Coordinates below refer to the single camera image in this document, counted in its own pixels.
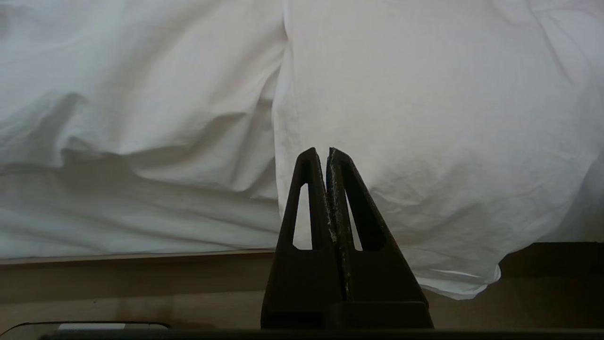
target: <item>white sheet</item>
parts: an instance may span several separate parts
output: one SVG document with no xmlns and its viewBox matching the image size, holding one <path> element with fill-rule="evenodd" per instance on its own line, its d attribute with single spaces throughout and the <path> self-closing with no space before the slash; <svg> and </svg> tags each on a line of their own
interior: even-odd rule
<svg viewBox="0 0 604 340">
<path fill-rule="evenodd" d="M 278 1 L 0 3 L 0 257 L 274 246 Z"/>
<path fill-rule="evenodd" d="M 604 240 L 604 2 L 289 1 L 285 23 L 281 208 L 299 152 L 343 150 L 420 283 L 454 298 L 534 241 Z"/>
</svg>

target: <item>white fabric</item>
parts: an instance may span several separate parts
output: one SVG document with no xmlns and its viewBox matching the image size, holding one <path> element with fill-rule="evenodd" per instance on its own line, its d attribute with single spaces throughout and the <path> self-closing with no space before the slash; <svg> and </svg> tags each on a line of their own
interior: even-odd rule
<svg viewBox="0 0 604 340">
<path fill-rule="evenodd" d="M 604 203 L 604 2 L 289 1 L 285 26 L 281 208 L 299 152 L 341 149 L 420 283 L 455 298 L 534 241 L 604 240 L 601 212 L 579 226 Z"/>
<path fill-rule="evenodd" d="M 278 1 L 0 3 L 0 257 L 273 247 Z"/>
</svg>

